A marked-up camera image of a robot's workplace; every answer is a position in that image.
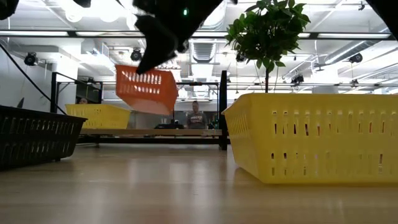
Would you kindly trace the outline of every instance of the gray t-shirt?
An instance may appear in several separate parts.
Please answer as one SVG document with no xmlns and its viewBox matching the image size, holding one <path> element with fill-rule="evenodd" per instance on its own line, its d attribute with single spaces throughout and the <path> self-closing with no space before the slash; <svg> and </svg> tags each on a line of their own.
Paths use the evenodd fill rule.
<svg viewBox="0 0 398 224">
<path fill-rule="evenodd" d="M 187 117 L 188 129 L 206 129 L 207 119 L 206 115 L 201 112 L 190 113 Z"/>
</svg>

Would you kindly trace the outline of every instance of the potted plant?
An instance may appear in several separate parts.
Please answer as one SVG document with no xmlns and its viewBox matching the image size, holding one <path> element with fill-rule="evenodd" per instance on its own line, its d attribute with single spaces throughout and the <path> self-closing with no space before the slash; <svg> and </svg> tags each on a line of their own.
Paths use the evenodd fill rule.
<svg viewBox="0 0 398 224">
<path fill-rule="evenodd" d="M 227 28 L 227 45 L 232 44 L 237 56 L 246 58 L 247 63 L 257 60 L 257 68 L 265 66 L 266 93 L 270 72 L 275 66 L 285 66 L 282 56 L 300 49 L 299 33 L 311 22 L 302 14 L 304 5 L 295 4 L 295 0 L 260 0 Z"/>
</svg>

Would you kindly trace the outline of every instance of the yellow plastic basket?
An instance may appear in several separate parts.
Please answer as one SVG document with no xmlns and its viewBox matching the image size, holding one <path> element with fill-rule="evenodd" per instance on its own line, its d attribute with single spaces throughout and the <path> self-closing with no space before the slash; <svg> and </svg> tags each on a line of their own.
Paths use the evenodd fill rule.
<svg viewBox="0 0 398 224">
<path fill-rule="evenodd" d="M 225 112 L 235 162 L 269 184 L 398 182 L 398 97 L 262 94 Z"/>
<path fill-rule="evenodd" d="M 88 129 L 126 129 L 130 111 L 112 105 L 65 105 L 67 114 L 87 118 L 83 128 Z"/>
</svg>

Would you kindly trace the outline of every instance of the plastic basket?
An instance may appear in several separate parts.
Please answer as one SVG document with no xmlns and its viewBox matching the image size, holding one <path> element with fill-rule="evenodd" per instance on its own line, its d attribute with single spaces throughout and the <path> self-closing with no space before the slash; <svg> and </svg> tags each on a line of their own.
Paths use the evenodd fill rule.
<svg viewBox="0 0 398 224">
<path fill-rule="evenodd" d="M 113 105 L 80 104 L 65 105 L 67 114 L 87 118 L 83 128 L 88 129 L 126 129 L 129 123 L 129 110 Z"/>
<path fill-rule="evenodd" d="M 117 65 L 116 94 L 134 110 L 170 114 L 177 100 L 177 86 L 171 72 L 151 70 L 136 74 L 136 67 Z"/>
<path fill-rule="evenodd" d="M 71 156 L 85 120 L 0 106 L 0 169 Z"/>
<path fill-rule="evenodd" d="M 248 94 L 225 112 L 234 159 L 264 183 L 398 182 L 398 97 Z"/>
</svg>

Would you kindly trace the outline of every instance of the tree trunk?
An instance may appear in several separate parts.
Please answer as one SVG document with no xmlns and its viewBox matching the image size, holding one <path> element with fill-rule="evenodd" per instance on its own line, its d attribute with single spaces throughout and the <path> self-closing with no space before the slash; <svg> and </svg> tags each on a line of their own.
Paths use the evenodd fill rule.
<svg viewBox="0 0 398 224">
<path fill-rule="evenodd" d="M 266 69 L 266 93 L 268 93 L 268 85 L 269 85 L 269 72 Z"/>
</svg>

